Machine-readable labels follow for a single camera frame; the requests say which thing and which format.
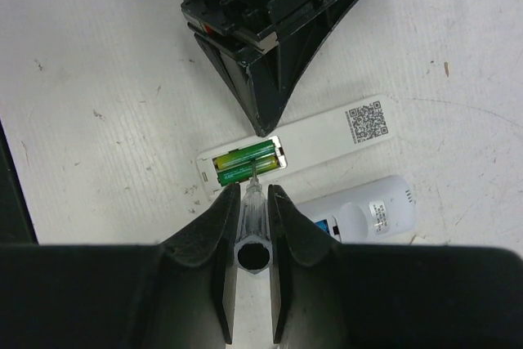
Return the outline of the blue batteries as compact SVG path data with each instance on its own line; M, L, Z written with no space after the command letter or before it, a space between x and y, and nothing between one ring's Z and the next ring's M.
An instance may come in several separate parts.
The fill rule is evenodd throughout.
M328 235L331 235L334 238L339 236L337 226L332 225L328 220L317 221L315 224Z

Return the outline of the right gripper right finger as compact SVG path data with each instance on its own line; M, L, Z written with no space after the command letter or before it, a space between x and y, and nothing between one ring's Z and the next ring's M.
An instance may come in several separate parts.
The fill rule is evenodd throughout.
M506 249L342 244L268 190L281 348L519 348L522 260Z

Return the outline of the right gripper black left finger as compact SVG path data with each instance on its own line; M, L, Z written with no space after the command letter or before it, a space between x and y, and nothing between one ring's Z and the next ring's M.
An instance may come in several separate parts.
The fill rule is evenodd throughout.
M226 347L239 200L227 186L154 245L2 246L2 347Z

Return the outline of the wide white remote with display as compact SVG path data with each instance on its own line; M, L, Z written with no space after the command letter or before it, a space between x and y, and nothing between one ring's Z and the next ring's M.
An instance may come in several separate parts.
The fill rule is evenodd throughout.
M336 225L344 244L378 243L410 231L415 225L416 204L409 183L389 176L361 186L297 205L301 214L316 223Z

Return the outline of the slim white remote control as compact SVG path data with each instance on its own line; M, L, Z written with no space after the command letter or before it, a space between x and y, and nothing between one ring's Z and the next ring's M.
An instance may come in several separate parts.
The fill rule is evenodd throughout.
M232 150L271 140L279 168L257 175L262 184L328 162L394 136L393 102L387 96L362 101L277 127L269 136L251 136L199 154L196 165L202 188L215 199L224 186L217 179L213 160Z

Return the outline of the green batteries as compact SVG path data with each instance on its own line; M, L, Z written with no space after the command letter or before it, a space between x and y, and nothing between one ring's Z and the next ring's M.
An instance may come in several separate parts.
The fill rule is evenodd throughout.
M227 186L248 180L253 176L253 169L256 169L256 174L260 175L278 168L279 160L275 156L267 156L221 171L217 174L217 179L221 186Z

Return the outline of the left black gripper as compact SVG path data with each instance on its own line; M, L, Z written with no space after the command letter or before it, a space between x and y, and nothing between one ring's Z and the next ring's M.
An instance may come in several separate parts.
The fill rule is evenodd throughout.
M255 134L267 136L278 125L316 53L358 1L182 0L181 11L203 36L232 37L260 53L269 52L244 69L201 35L194 35Z

